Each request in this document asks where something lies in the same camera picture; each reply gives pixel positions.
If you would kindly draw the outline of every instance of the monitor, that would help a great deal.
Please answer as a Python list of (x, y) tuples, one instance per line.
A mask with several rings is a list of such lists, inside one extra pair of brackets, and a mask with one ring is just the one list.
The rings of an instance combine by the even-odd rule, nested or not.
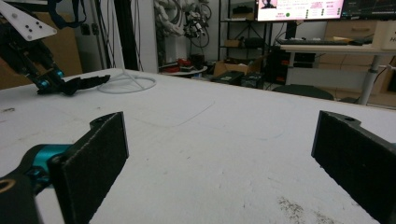
[(348, 20), (395, 20), (395, 0), (345, 0), (341, 13)]
[(257, 0), (257, 21), (340, 19), (344, 0)]

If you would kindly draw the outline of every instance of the black stool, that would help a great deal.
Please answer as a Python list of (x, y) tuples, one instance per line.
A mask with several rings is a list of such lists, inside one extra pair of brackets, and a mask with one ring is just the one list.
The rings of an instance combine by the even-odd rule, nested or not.
[(305, 85), (286, 85), (279, 86), (273, 89), (273, 91), (283, 92), (294, 95), (308, 96), (319, 98), (323, 100), (334, 100), (334, 97), (328, 93), (327, 91), (323, 91), (313, 86), (305, 86)]

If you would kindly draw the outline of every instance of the white bracket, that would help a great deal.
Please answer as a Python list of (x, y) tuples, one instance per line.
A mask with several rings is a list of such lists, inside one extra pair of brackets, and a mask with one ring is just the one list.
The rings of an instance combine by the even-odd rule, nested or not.
[(0, 0), (0, 13), (23, 36), (26, 41), (33, 41), (49, 35), (56, 35), (55, 28), (26, 14), (25, 12)]

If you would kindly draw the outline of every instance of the keyboard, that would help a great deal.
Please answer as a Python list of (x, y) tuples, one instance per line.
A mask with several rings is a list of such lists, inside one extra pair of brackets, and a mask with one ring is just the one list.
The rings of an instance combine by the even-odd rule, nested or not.
[(278, 39), (277, 43), (280, 45), (347, 45), (347, 42), (339, 40)]

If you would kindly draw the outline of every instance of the black box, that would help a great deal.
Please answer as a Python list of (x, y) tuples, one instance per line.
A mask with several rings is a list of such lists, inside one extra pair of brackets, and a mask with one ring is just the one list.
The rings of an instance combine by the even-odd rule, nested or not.
[(228, 85), (233, 85), (233, 86), (240, 86), (241, 85), (241, 78), (245, 74), (243, 72), (237, 72), (237, 71), (228, 71), (226, 73), (223, 73), (222, 75), (218, 77), (214, 77), (212, 79), (213, 82), (217, 83), (222, 83), (222, 84), (228, 84)]
[(241, 78), (241, 86), (262, 90), (264, 87), (263, 73), (247, 73)]

